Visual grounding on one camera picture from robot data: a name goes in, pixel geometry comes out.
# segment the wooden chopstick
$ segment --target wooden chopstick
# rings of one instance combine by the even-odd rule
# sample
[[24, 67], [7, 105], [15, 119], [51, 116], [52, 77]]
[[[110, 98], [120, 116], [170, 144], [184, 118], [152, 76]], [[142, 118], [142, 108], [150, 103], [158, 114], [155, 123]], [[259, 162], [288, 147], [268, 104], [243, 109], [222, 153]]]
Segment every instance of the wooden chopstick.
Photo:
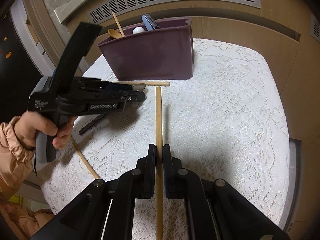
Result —
[[118, 25], [118, 28], [119, 28], [119, 31], [120, 31], [122, 37], [124, 37], [124, 32], [123, 32], [123, 30], [121, 28], [120, 22], [118, 21], [118, 18], [116, 16], [116, 14], [114, 12], [112, 12], [112, 15], [113, 15], [113, 17], [114, 17], [114, 19], [116, 21], [116, 24]]
[[82, 152], [80, 151], [78, 145], [76, 144], [75, 140], [70, 136], [70, 142], [72, 143], [73, 147], [75, 148], [77, 154], [81, 158], [84, 165], [87, 167], [87, 169], [90, 171], [90, 173], [94, 176], [95, 179], [101, 179], [100, 176], [94, 171], [94, 169], [91, 167], [87, 159], [83, 156]]
[[137, 85], [137, 84], [146, 84], [147, 86], [170, 86], [170, 82], [167, 81], [119, 81], [114, 82], [117, 84], [127, 84], [127, 85]]
[[162, 98], [161, 87], [156, 87], [156, 240], [163, 237], [163, 167], [162, 167]]

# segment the table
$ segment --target table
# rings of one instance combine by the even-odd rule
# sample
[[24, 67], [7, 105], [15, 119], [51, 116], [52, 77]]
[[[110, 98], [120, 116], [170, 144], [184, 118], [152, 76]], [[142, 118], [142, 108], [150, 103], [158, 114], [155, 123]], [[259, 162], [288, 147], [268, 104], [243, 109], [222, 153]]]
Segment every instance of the table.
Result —
[[[289, 136], [284, 110], [267, 62], [252, 49], [194, 39], [194, 75], [163, 87], [164, 144], [201, 178], [228, 181], [278, 224], [288, 190]], [[116, 81], [101, 56], [85, 73]], [[155, 143], [155, 87], [146, 100], [110, 114], [83, 136], [95, 116], [79, 117], [72, 133], [94, 170], [105, 180], [133, 169]], [[38, 170], [42, 191], [59, 212], [93, 181], [71, 143]], [[155, 199], [137, 200], [132, 239], [154, 239]], [[164, 201], [164, 238], [187, 239], [182, 200]]]

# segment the human hand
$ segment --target human hand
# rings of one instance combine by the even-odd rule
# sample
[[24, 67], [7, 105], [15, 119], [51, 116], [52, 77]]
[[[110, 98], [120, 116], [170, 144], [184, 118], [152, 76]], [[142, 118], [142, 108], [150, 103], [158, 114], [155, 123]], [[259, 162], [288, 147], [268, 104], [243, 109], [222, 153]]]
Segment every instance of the human hand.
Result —
[[14, 132], [21, 145], [27, 150], [36, 147], [37, 130], [49, 136], [56, 135], [52, 144], [56, 149], [63, 149], [71, 136], [73, 124], [76, 119], [77, 117], [69, 117], [69, 121], [58, 129], [51, 120], [41, 114], [26, 111], [20, 120], [16, 122]]

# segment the wooden spoon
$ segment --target wooden spoon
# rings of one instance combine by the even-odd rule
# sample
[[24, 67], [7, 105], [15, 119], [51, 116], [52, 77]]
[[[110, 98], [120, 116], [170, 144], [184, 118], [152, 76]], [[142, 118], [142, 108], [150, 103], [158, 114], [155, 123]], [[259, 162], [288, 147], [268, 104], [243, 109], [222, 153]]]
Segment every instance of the wooden spoon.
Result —
[[119, 28], [119, 31], [120, 31], [121, 35], [124, 36], [123, 30], [122, 30], [122, 28], [121, 28], [121, 25], [120, 25], [120, 23], [119, 23], [119, 21], [118, 21], [118, 18], [117, 18], [117, 16], [116, 16], [116, 14], [115, 14], [114, 12], [112, 12], [112, 15], [113, 15], [113, 17], [114, 17], [114, 19], [115, 19], [115, 21], [116, 21], [116, 24], [118, 25], [118, 28]]
[[109, 30], [108, 30], [108, 33], [109, 33], [109, 35], [110, 35], [112, 38], [114, 38], [114, 39], [119, 39], [119, 38], [122, 38], [122, 37], [123, 37], [119, 32], [117, 32], [117, 31], [114, 30], [114, 29], [109, 29]]

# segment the black refrigerator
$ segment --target black refrigerator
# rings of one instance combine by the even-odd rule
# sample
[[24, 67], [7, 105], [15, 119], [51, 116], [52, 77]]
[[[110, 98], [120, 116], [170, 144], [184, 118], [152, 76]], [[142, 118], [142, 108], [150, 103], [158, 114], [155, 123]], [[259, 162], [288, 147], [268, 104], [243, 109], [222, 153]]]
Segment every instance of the black refrigerator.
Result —
[[27, 110], [29, 95], [41, 77], [8, 13], [0, 19], [0, 123]]

